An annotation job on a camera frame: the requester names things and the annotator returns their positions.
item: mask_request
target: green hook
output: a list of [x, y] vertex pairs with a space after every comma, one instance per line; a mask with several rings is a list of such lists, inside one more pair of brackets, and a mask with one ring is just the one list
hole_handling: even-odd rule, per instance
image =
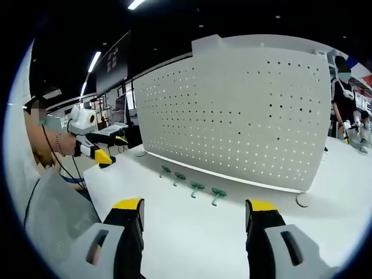
[[205, 186], [203, 184], [197, 183], [197, 182], [191, 182], [191, 187], [194, 189], [191, 193], [191, 197], [196, 199], [195, 193], [198, 189], [203, 190], [205, 189]]
[[184, 176], [182, 173], [178, 173], [178, 172], [175, 172], [174, 173], [176, 175], [176, 180], [174, 180], [174, 183], [173, 183], [173, 186], [177, 186], [176, 182], [180, 181], [180, 180], [186, 180], [186, 176]]
[[217, 188], [212, 188], [212, 192], [216, 194], [215, 198], [213, 199], [212, 205], [217, 206], [216, 200], [220, 196], [227, 196], [225, 191], [219, 190]]
[[170, 169], [166, 166], [162, 166], [163, 171], [159, 174], [159, 177], [162, 178], [163, 173], [171, 173]]

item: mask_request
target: white shirt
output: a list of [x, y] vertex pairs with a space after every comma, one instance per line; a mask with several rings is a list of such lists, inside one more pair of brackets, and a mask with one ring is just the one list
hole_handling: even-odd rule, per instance
[[32, 47], [33, 44], [28, 48], [13, 82], [3, 134], [6, 182], [21, 222], [23, 222], [31, 192], [40, 177], [23, 115], [23, 105], [31, 99], [29, 76]]

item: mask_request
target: ceiling light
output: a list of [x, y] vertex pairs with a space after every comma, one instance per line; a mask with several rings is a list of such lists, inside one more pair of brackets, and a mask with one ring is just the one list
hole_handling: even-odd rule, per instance
[[140, 4], [142, 4], [143, 2], [145, 2], [145, 0], [134, 0], [132, 2], [132, 4], [129, 5], [128, 9], [129, 10], [134, 10], [136, 9], [138, 6], [140, 6]]
[[82, 96], [84, 94], [86, 86], [87, 86], [87, 82], [84, 82], [83, 87], [81, 88], [80, 96]]
[[101, 55], [101, 52], [100, 51], [97, 51], [93, 57], [93, 60], [92, 60], [92, 63], [91, 65], [89, 66], [89, 70], [88, 70], [88, 73], [91, 73], [94, 69], [94, 66], [95, 64], [97, 63], [97, 60], [99, 58], [99, 56]]
[[60, 89], [56, 89], [56, 90], [53, 90], [53, 91], [51, 91], [51, 92], [45, 94], [45, 95], [43, 96], [43, 98], [45, 98], [45, 99], [48, 100], [48, 99], [51, 99], [51, 98], [57, 97], [58, 95], [61, 95], [61, 94], [62, 94], [62, 91], [61, 91]]

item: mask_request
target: bracelet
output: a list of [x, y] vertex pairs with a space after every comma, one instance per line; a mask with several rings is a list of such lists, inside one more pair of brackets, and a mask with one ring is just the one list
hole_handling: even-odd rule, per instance
[[61, 135], [61, 133], [56, 134], [56, 142], [57, 142], [57, 147], [58, 147], [58, 153], [60, 153], [61, 155], [64, 156], [65, 154], [63, 154], [63, 152], [62, 152], [62, 148], [60, 147], [59, 140], [58, 140], [60, 135]]

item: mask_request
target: white table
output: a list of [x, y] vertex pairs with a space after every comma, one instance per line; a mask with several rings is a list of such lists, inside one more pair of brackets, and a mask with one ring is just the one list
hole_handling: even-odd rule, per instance
[[[320, 247], [330, 266], [342, 266], [368, 226], [372, 212], [372, 154], [360, 154], [342, 141], [329, 138], [308, 194], [312, 203], [301, 208], [296, 194], [240, 184], [166, 162], [138, 146], [118, 155], [114, 165], [97, 165], [84, 172], [93, 204], [104, 220], [116, 202], [145, 199], [145, 248], [142, 274], [146, 278], [249, 278], [245, 251], [245, 200], [274, 203], [287, 224], [295, 224]], [[159, 178], [161, 165], [172, 173]], [[178, 171], [185, 182], [172, 185]], [[206, 186], [190, 197], [190, 181]], [[227, 197], [212, 206], [211, 187]]]

